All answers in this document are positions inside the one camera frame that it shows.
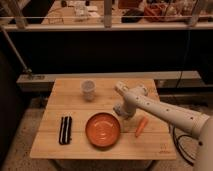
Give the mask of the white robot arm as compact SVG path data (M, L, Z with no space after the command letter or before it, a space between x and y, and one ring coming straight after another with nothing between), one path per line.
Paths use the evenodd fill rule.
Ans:
M197 139L194 171L213 171L213 116L155 101L127 86L121 88L121 96L126 117L132 117L139 108Z

